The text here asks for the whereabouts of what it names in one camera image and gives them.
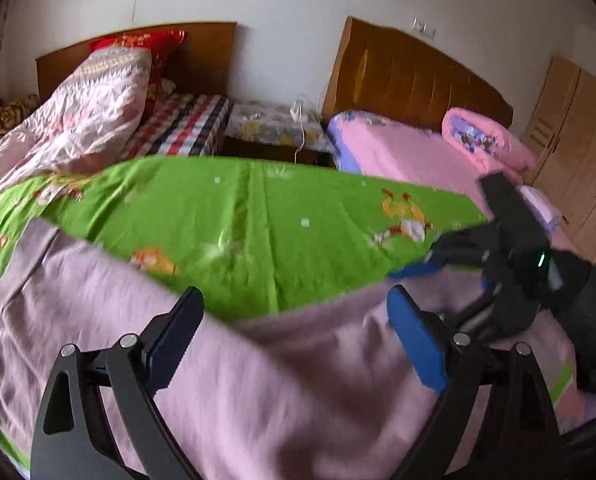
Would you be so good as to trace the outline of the checkered bed sheet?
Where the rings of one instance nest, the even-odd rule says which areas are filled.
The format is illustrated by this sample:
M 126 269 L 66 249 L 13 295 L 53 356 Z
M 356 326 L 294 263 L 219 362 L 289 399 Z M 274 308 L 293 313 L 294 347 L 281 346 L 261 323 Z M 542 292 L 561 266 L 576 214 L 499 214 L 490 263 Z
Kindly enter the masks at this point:
M 216 155 L 231 110 L 227 96 L 172 93 L 132 134 L 118 162 L 145 156 Z

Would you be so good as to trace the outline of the green cartoon bed sheet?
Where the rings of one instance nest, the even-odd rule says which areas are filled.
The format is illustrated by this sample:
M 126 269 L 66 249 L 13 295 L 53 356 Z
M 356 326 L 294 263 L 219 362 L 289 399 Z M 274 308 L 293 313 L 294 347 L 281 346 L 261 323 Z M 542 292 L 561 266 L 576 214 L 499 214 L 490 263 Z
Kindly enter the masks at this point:
M 442 232 L 487 219 L 467 196 L 328 169 L 146 157 L 0 194 L 0 278 L 34 220 L 101 248 L 236 326 L 383 284 Z M 2 430 L 0 444 L 22 465 Z

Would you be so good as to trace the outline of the yellow patterned blanket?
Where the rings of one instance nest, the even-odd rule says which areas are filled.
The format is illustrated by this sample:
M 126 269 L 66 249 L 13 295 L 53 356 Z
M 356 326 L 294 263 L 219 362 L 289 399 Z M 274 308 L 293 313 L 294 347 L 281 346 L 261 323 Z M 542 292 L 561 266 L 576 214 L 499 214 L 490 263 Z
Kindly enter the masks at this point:
M 22 124 L 37 107 L 40 106 L 40 97 L 29 94 L 0 106 L 0 140 L 10 130 Z

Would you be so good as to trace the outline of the pink folded quilt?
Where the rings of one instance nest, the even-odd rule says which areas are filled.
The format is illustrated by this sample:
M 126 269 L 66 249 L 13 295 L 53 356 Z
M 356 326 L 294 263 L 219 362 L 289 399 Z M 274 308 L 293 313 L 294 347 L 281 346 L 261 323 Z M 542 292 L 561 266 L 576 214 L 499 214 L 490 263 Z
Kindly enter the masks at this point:
M 495 120 L 452 107 L 442 119 L 443 139 L 452 144 L 481 174 L 504 171 L 513 179 L 536 168 L 536 159 L 525 144 Z

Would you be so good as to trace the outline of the plain wooden headboard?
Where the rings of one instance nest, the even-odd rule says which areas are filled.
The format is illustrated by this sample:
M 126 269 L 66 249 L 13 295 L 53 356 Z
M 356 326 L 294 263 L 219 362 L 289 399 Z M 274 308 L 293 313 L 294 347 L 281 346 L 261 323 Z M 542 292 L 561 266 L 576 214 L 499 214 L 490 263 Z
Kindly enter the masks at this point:
M 110 32 L 109 37 L 183 30 L 186 37 L 163 65 L 163 77 L 173 81 L 178 92 L 226 96 L 236 28 L 236 22 L 191 22 Z M 89 45 L 99 39 L 102 36 L 36 58 L 37 90 L 42 101 L 89 56 Z

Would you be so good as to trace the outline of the white wall socket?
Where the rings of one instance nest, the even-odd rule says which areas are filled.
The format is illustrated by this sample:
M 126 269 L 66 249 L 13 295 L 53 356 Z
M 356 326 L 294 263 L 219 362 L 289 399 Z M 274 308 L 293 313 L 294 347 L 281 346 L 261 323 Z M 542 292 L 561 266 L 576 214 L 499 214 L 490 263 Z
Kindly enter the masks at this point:
M 422 21 L 420 18 L 414 18 L 412 29 L 418 35 L 426 37 L 430 40 L 435 38 L 435 29 L 430 26 L 428 23 Z

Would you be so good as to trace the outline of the nightstand with floral cloth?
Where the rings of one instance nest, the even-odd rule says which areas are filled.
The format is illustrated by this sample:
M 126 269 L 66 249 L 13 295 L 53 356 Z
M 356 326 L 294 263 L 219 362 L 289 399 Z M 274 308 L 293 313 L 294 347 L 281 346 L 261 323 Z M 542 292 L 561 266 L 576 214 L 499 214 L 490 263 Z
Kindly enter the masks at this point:
M 220 154 L 334 168 L 336 149 L 302 100 L 241 101 L 232 107 Z

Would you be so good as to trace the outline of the brown padded headboard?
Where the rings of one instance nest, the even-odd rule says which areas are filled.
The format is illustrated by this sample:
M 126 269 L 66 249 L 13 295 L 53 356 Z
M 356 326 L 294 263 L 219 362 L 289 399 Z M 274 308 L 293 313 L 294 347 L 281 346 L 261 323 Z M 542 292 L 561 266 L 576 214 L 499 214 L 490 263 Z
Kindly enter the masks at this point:
M 402 124 L 441 129 L 453 107 L 504 127 L 514 108 L 491 84 L 430 44 L 393 27 L 349 16 L 323 101 L 322 118 L 363 110 Z

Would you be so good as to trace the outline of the pink bed sheet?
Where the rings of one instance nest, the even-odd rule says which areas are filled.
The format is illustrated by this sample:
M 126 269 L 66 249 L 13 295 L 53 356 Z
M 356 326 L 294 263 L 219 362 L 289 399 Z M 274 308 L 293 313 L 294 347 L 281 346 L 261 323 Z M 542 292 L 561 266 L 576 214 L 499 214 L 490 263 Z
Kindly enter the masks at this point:
M 402 124 L 377 114 L 349 110 L 330 119 L 327 134 L 342 171 L 463 194 L 490 214 L 478 179 L 485 174 L 439 132 Z M 510 180 L 518 185 L 522 180 Z

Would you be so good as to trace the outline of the pink floral quilt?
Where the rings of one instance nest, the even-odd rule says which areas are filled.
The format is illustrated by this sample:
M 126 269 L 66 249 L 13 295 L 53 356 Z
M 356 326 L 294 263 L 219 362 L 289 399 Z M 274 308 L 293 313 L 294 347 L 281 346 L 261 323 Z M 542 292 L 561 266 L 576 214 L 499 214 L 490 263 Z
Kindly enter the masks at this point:
M 50 98 L 0 140 L 0 194 L 42 174 L 95 174 L 115 162 L 145 110 L 151 55 L 90 54 Z

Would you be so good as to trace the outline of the red pillow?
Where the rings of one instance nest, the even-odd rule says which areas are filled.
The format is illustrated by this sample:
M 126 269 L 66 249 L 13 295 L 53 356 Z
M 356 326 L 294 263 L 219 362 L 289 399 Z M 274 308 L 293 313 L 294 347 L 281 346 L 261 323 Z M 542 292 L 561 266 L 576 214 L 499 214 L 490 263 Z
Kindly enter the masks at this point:
M 127 47 L 147 50 L 151 58 L 145 110 L 142 119 L 146 120 L 155 111 L 158 94 L 163 89 L 162 73 L 164 64 L 170 55 L 180 47 L 186 39 L 186 32 L 180 29 L 169 29 L 163 32 L 123 32 L 113 36 L 102 37 L 89 43 L 89 51 L 94 52 L 107 47 Z

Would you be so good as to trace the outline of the light wooden wardrobe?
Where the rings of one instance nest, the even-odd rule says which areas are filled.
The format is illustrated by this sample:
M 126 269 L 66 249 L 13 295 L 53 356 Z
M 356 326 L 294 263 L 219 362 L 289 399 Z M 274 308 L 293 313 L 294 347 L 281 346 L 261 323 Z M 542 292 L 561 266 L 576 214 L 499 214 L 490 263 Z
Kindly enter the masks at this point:
M 556 208 L 554 242 L 596 264 L 596 77 L 552 58 L 522 142 L 537 157 L 527 183 Z

